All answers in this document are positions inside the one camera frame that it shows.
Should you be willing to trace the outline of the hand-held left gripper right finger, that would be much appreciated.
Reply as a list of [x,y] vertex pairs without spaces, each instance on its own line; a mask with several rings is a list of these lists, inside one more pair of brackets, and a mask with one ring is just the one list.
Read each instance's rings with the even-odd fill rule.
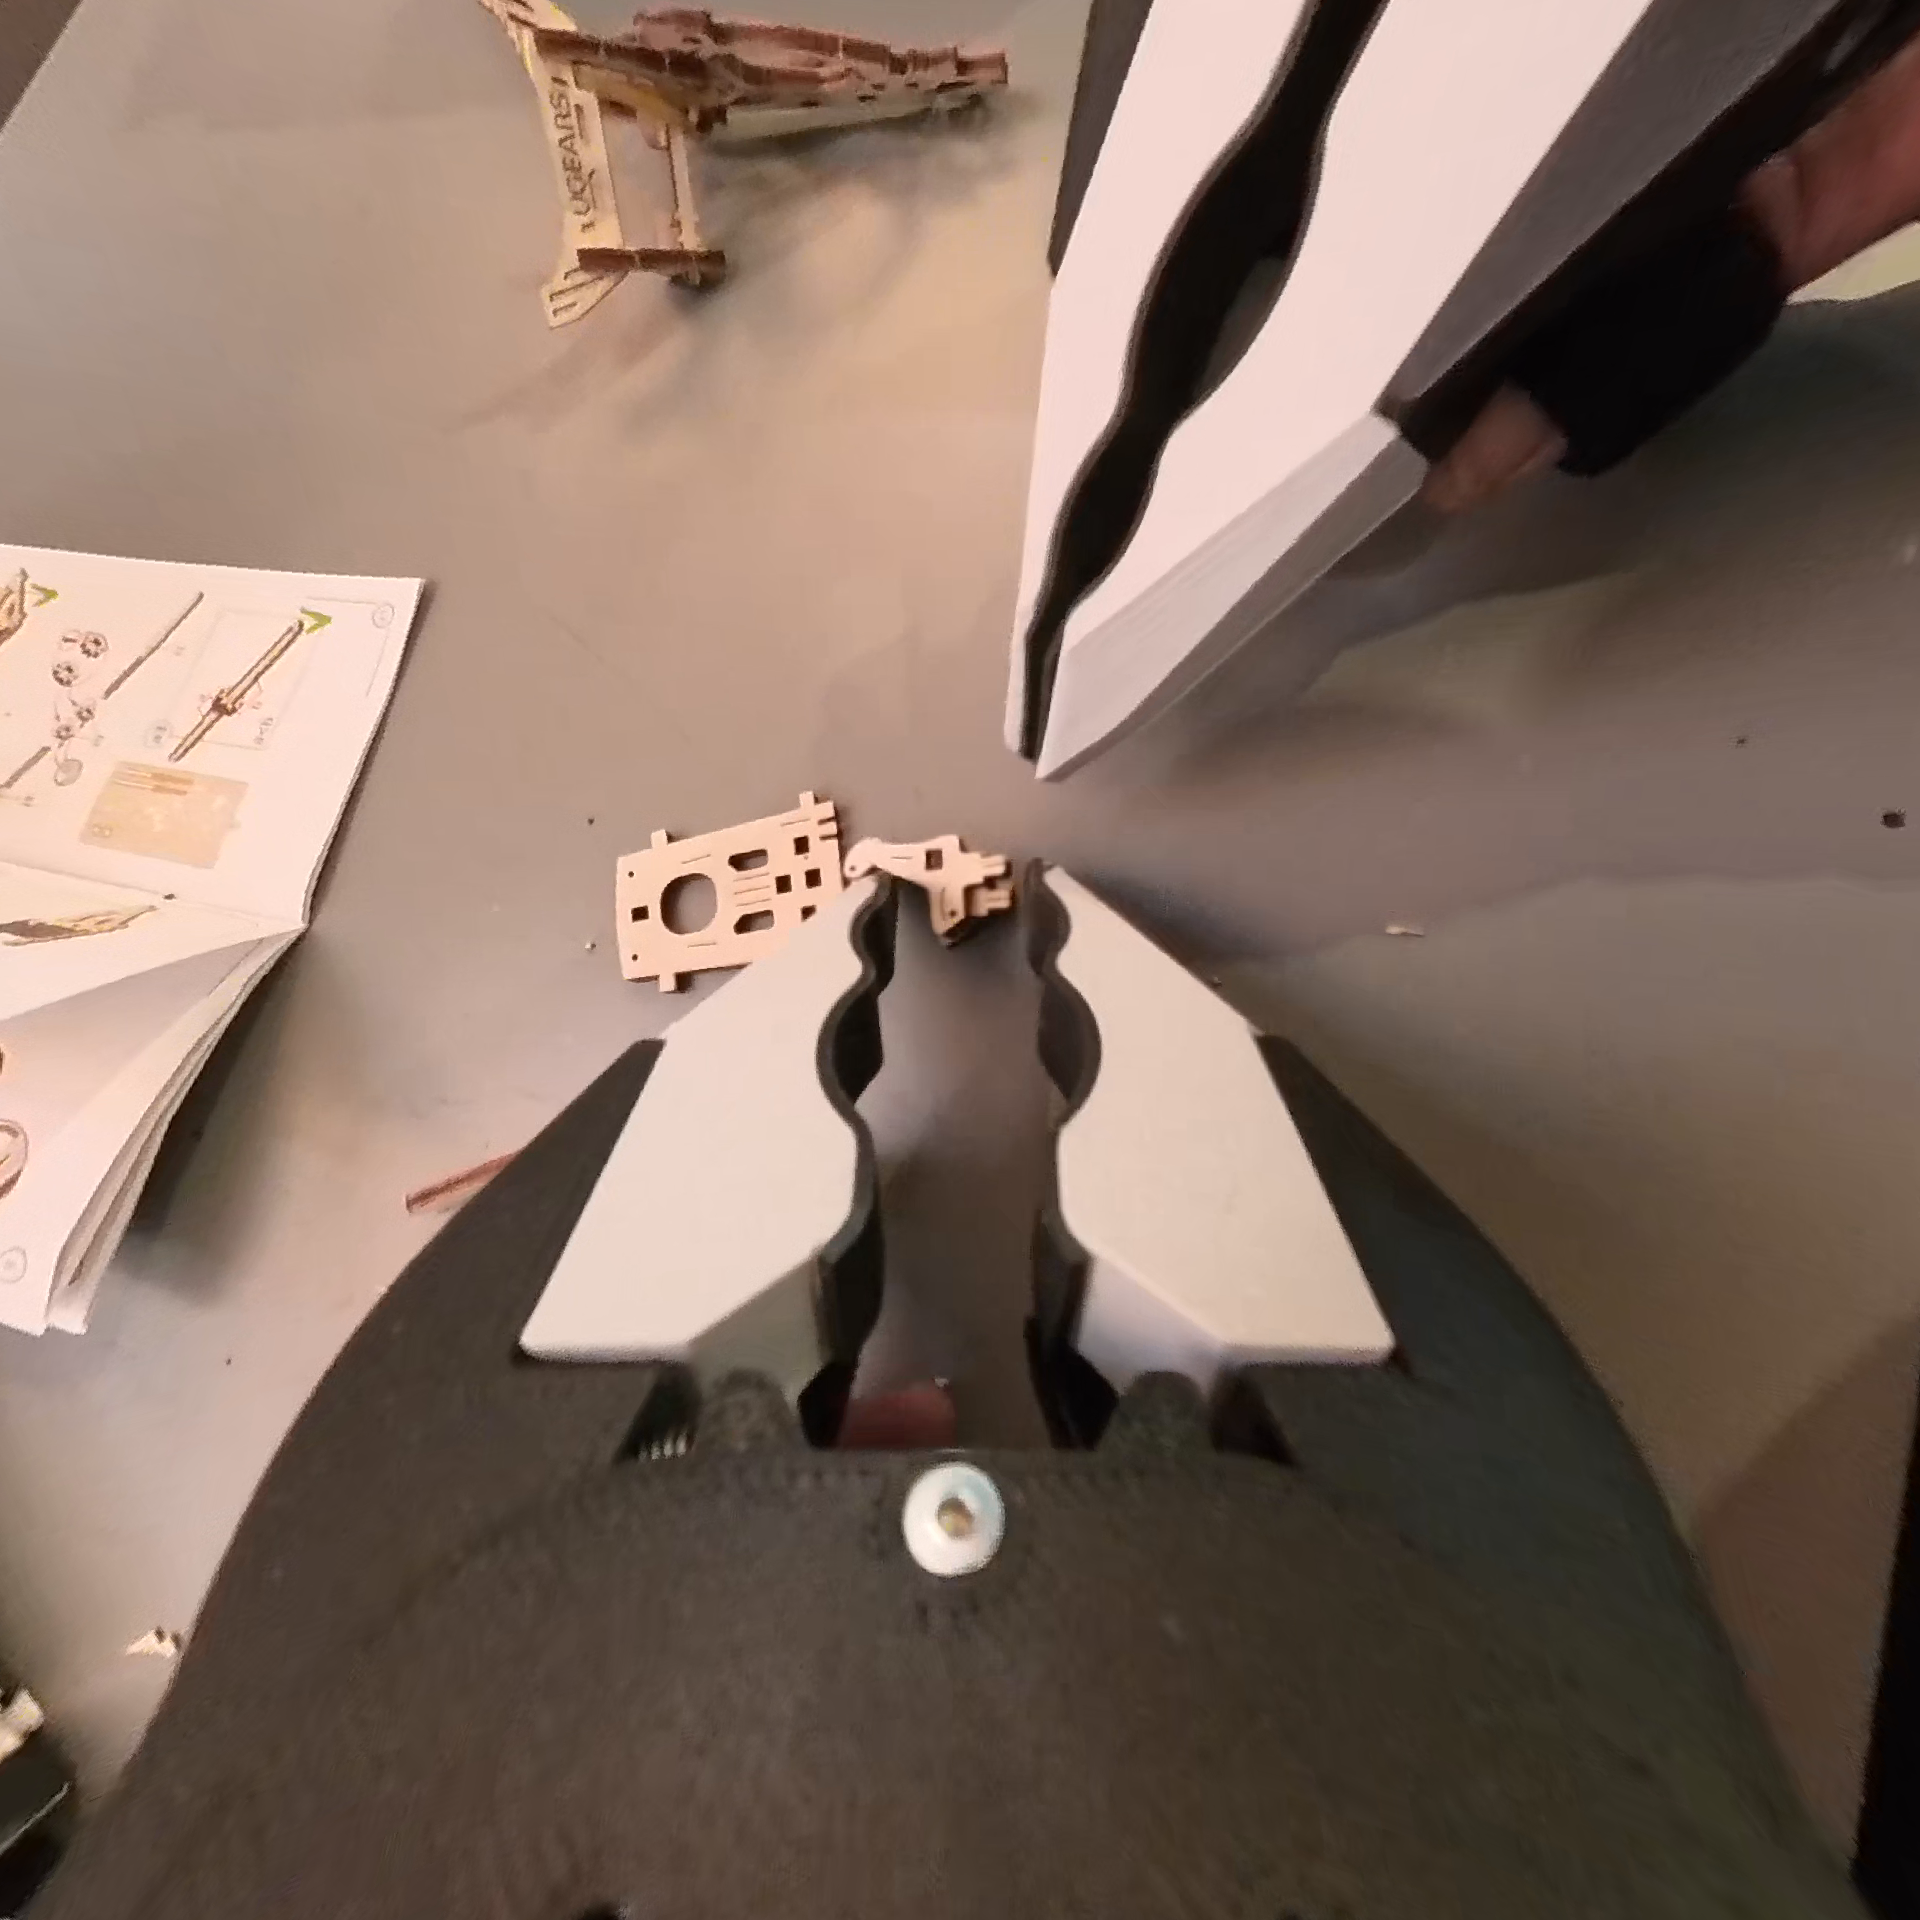
[[1138,1379],[1222,1410],[1258,1367],[1388,1367],[1269,1034],[1050,861],[1017,937],[1050,1079],[1027,1314],[1048,1440],[1102,1450]]

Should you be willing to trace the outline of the small hooked wooden part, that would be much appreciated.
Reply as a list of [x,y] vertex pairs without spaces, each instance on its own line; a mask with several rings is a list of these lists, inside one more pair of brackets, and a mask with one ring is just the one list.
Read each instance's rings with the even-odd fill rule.
[[956,947],[979,919],[1011,910],[1011,861],[1009,853],[976,853],[960,831],[931,843],[850,843],[842,853],[848,878],[906,878],[923,894],[931,943]]

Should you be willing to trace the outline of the paper instruction booklet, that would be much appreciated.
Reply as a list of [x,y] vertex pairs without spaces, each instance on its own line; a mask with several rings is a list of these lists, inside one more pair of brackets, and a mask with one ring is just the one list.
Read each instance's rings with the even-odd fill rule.
[[0,547],[0,1330],[89,1337],[216,1047],[304,937],[421,581]]

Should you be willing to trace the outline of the person's right hand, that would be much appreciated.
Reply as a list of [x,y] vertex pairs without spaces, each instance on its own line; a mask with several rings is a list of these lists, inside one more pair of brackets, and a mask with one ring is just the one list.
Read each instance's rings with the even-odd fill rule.
[[1761,160],[1734,210],[1573,300],[1423,469],[1463,516],[1526,472],[1610,472],[1739,372],[1791,293],[1920,220],[1920,44]]

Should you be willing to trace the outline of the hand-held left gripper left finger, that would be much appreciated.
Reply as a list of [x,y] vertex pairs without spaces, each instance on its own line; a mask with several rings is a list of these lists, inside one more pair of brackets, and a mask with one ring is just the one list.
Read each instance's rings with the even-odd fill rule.
[[528,1361],[771,1379],[842,1440],[878,1321],[878,1071],[902,894],[850,878],[778,954],[663,1028],[631,1114],[519,1330]]

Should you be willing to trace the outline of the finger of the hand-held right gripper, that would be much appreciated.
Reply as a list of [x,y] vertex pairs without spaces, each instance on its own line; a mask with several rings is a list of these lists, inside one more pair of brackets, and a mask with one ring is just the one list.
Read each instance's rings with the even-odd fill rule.
[[1241,287],[1143,518],[1072,617],[1069,782],[1204,680],[1423,479],[1418,422],[1661,173],[1840,43],[1840,9],[1328,9],[1309,227]]
[[1069,753],[1072,617],[1132,547],[1222,327],[1328,154],[1328,0],[1096,9],[1048,227],[1009,747]]

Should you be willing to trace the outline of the wooden plate part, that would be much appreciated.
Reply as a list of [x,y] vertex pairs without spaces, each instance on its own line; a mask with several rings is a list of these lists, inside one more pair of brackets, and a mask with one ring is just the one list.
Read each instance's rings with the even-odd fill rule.
[[778,954],[842,894],[842,804],[820,791],[687,843],[656,830],[637,853],[611,861],[621,978],[680,996],[696,972],[740,972]]

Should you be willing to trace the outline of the person's left hand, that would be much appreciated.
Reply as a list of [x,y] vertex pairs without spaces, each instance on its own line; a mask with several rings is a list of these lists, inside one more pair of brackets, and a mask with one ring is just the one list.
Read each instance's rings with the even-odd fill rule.
[[912,1379],[912,1386],[848,1399],[842,1450],[850,1450],[850,1451],[946,1451],[956,1450],[946,1379]]

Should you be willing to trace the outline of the wooden model plane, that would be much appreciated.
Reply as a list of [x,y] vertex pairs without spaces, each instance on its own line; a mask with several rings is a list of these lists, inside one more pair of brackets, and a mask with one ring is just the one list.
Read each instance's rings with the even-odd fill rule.
[[[579,327],[611,287],[656,272],[680,293],[726,287],[726,250],[702,227],[696,154],[708,141],[793,141],[984,104],[1011,71],[1000,44],[906,44],[711,9],[646,9],[588,33],[553,0],[483,0],[540,99],[561,184],[561,258],[540,287],[548,327]],[[628,123],[663,170],[660,238],[621,220],[611,141]]]

